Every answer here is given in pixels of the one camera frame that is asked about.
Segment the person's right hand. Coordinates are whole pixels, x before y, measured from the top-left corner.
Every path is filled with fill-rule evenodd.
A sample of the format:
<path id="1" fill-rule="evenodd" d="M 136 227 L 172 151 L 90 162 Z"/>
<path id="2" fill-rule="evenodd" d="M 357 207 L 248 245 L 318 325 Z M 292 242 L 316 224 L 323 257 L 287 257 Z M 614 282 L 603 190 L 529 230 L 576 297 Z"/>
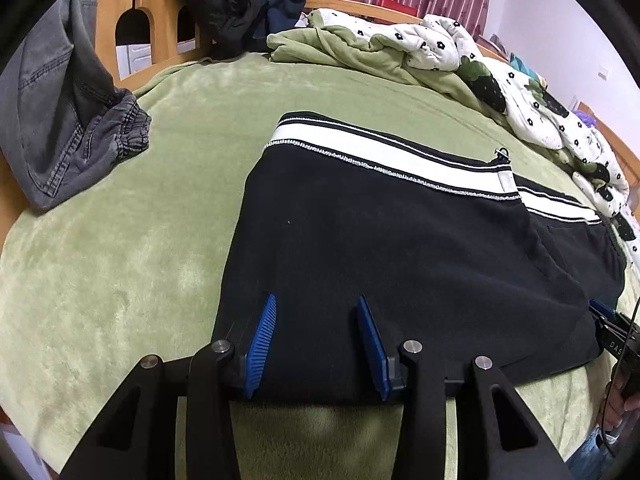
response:
<path id="1" fill-rule="evenodd" d="M 622 424 L 623 418 L 631 412 L 638 411 L 639 406 L 639 393 L 624 399 L 620 385 L 617 382 L 609 382 L 606 385 L 603 403 L 597 414 L 597 423 L 605 431 L 618 428 Z"/>

